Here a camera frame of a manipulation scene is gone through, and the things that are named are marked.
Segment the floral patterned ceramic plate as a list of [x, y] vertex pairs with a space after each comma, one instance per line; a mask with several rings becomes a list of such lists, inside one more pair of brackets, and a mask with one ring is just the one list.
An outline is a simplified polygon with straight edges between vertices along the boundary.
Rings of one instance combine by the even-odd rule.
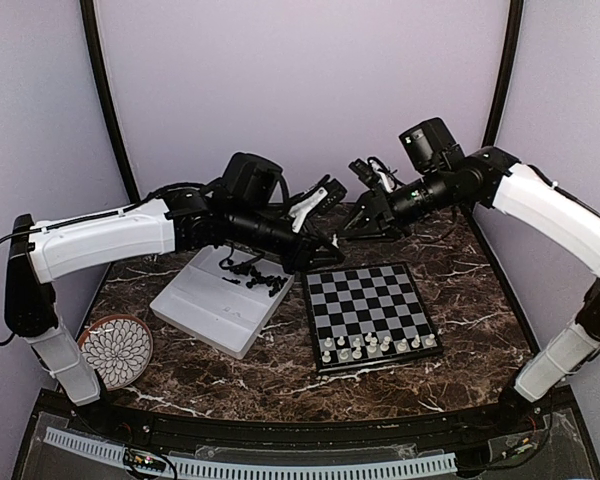
[[108, 391], [132, 384], [148, 367], [153, 338], [148, 326], [132, 315], [105, 316], [89, 326], [78, 345]]

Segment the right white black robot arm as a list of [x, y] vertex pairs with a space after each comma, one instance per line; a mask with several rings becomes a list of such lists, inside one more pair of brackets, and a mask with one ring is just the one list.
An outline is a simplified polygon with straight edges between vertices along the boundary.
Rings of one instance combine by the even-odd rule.
[[479, 203], [535, 228], [596, 278], [571, 323], [520, 370], [491, 410], [491, 426], [510, 434], [527, 420], [528, 404], [600, 351], [600, 213], [502, 149], [465, 154], [439, 117], [406, 130], [399, 140], [420, 179], [405, 184], [375, 157], [350, 163], [367, 190], [341, 225], [340, 238], [398, 239], [428, 214]]

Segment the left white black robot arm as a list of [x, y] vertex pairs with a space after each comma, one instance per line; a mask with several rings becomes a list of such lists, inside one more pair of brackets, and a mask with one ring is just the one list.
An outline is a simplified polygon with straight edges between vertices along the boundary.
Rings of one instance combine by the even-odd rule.
[[118, 209], [55, 222], [16, 218], [9, 245], [4, 321], [24, 339], [81, 417], [100, 436], [121, 427], [120, 412], [104, 399], [104, 382], [87, 364], [56, 310], [54, 280], [118, 260], [218, 247], [237, 242], [278, 257], [285, 273], [336, 265], [335, 240], [310, 223], [346, 196], [325, 175], [290, 195], [283, 169], [255, 154], [234, 154], [224, 173], [200, 184], [166, 185]]

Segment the pile of black chess pieces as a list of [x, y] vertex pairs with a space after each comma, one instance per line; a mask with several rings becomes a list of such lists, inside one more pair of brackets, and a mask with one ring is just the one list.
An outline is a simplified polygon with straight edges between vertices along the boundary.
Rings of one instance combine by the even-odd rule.
[[231, 272], [238, 276], [247, 276], [249, 280], [246, 282], [248, 289], [254, 289], [256, 286], [266, 286], [268, 288], [268, 296], [273, 298], [279, 294], [285, 286], [287, 280], [279, 275], [263, 275], [254, 264], [221, 264], [220, 268], [223, 271]]

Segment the black white chessboard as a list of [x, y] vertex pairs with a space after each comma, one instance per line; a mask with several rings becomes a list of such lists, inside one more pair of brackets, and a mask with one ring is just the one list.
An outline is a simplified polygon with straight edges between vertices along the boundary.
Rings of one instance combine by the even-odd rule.
[[[346, 267], [304, 274], [302, 286], [309, 333], [311, 335], [316, 370], [330, 374], [383, 364], [410, 362], [436, 356], [444, 347], [438, 330], [425, 307], [415, 280], [404, 262], [363, 267]], [[370, 356], [364, 337], [373, 333], [378, 340], [378, 354]], [[435, 335], [435, 345], [425, 345], [425, 338]], [[412, 350], [411, 341], [421, 337], [421, 347]], [[336, 345], [343, 336], [345, 345]], [[387, 352], [380, 350], [385, 336], [391, 338]], [[362, 358], [352, 358], [351, 341], [361, 340]], [[322, 340], [330, 338], [331, 346], [322, 347]], [[406, 338], [407, 352], [398, 352], [397, 344]], [[339, 351], [349, 350], [349, 359], [342, 362]], [[331, 352], [331, 361], [321, 359], [324, 351]]]

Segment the black frame post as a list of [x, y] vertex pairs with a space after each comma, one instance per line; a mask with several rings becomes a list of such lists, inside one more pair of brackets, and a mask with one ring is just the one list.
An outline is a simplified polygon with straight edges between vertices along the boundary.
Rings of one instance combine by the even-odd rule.
[[93, 0], [80, 0], [79, 6], [92, 76], [116, 167], [128, 200], [130, 202], [139, 201], [140, 193], [124, 144], [109, 84], [96, 14], [96, 3]]
[[496, 82], [481, 146], [493, 146], [501, 127], [522, 26], [524, 0], [510, 0]]

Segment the white plastic divided tray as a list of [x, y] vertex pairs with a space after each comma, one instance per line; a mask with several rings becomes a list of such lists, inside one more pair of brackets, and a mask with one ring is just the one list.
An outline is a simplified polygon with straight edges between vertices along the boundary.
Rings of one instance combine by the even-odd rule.
[[[294, 277], [275, 262], [266, 259], [256, 262], [255, 267], [263, 275], [279, 275], [287, 280], [282, 291], [271, 298], [266, 286], [248, 289], [247, 276], [223, 271], [220, 262], [226, 257], [236, 264], [253, 258], [228, 246], [207, 246], [154, 298], [150, 308], [169, 325], [242, 359], [289, 292]], [[226, 314], [225, 307], [239, 310], [243, 318]]]

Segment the right black frame post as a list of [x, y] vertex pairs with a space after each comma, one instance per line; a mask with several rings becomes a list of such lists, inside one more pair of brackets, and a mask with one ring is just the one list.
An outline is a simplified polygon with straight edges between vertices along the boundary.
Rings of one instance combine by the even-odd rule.
[[496, 82], [481, 146], [493, 146], [501, 127], [522, 26], [524, 0], [510, 0]]

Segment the black front rail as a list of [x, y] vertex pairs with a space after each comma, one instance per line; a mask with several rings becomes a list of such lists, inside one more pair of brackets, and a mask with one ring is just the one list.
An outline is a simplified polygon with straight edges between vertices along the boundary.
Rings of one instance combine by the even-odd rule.
[[133, 408], [105, 405], [75, 407], [66, 395], [42, 389], [34, 414], [46, 412], [80, 432], [92, 433], [140, 448], [192, 452], [204, 445], [236, 448], [300, 450], [388, 447], [415, 444], [418, 449], [482, 448], [500, 436], [527, 431], [546, 440], [553, 424], [550, 413], [564, 406], [567, 389], [544, 398], [515, 424], [496, 421], [496, 404], [447, 414], [369, 421], [275, 423], [189, 418]]

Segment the left black frame post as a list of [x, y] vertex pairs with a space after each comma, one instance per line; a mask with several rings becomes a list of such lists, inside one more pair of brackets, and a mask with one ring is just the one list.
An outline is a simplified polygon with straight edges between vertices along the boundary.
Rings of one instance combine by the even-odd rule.
[[139, 201], [140, 193], [124, 144], [109, 84], [96, 14], [96, 3], [93, 0], [80, 0], [79, 6], [92, 76], [116, 167], [128, 200], [130, 202]]

